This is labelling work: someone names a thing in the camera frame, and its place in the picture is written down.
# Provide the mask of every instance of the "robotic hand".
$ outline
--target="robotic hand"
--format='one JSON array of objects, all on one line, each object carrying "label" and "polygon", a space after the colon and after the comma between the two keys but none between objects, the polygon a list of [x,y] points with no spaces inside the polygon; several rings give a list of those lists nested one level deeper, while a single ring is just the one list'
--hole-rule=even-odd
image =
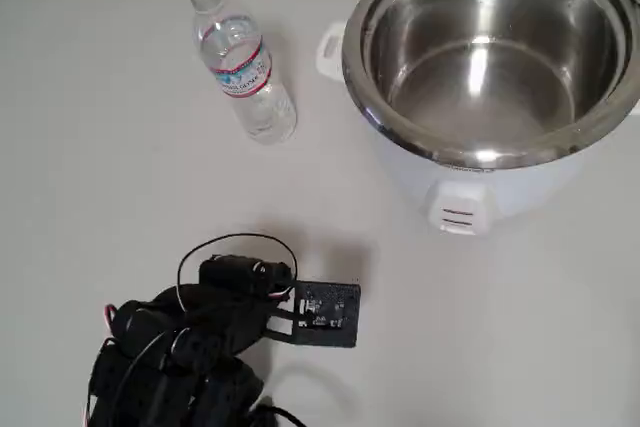
[{"label": "robotic hand", "polygon": [[[197,284],[180,284],[186,260],[229,237],[262,237],[291,254],[285,263],[214,255],[200,265]],[[304,426],[289,412],[255,405],[263,382],[236,356],[262,337],[297,345],[355,347],[360,287],[301,282],[291,249],[263,234],[230,234],[199,245],[178,268],[175,287],[150,302],[105,308],[112,336],[89,381],[88,427],[271,427],[276,415]],[[295,292],[293,311],[278,306]],[[292,322],[291,334],[267,327]],[[91,396],[97,398],[89,414]]]}]

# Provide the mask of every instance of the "white table surface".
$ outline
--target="white table surface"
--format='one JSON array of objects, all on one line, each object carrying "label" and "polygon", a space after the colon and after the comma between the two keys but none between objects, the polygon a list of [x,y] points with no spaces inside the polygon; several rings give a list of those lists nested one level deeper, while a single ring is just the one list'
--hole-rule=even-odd
[{"label": "white table surface", "polygon": [[80,425],[104,304],[152,298],[238,230],[289,242],[301,278],[362,284],[356,349],[247,354],[310,427],[640,425],[638,119],[544,208],[442,234],[315,71],[355,0],[243,1],[299,111],[269,148],[198,60],[188,0],[0,0],[2,425]]}]

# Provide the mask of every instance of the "power cord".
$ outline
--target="power cord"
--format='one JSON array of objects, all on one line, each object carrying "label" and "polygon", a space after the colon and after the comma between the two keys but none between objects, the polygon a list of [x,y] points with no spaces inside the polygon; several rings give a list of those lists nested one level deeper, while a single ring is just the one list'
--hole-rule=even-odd
[{"label": "power cord", "polygon": [[262,412],[271,412],[273,414],[279,415],[280,417],[284,417],[296,427],[307,427],[300,419],[298,419],[291,412],[284,410],[280,407],[276,407],[274,405],[261,404],[256,407],[256,409],[253,411],[253,414],[259,415]]}]

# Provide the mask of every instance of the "white rice cooker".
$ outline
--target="white rice cooker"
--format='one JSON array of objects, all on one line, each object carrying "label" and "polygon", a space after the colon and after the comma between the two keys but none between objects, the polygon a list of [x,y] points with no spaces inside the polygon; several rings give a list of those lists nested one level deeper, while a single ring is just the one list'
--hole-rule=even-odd
[{"label": "white rice cooker", "polygon": [[543,203],[640,99],[635,0],[360,0],[318,70],[391,173],[456,234]]}]

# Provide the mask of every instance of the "pot rim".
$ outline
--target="pot rim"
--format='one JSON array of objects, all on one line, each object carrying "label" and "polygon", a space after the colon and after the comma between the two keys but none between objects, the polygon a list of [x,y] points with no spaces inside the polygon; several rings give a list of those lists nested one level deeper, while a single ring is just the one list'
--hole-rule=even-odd
[{"label": "pot rim", "polygon": [[596,105],[574,123],[521,143],[456,143],[398,114],[367,74],[366,37],[375,30],[369,21],[382,1],[360,0],[347,22],[342,47],[347,88],[376,130],[404,149],[439,164],[487,170],[551,162],[601,140],[625,119],[640,99],[640,5],[634,0],[607,0],[626,30],[628,57],[612,88]]}]

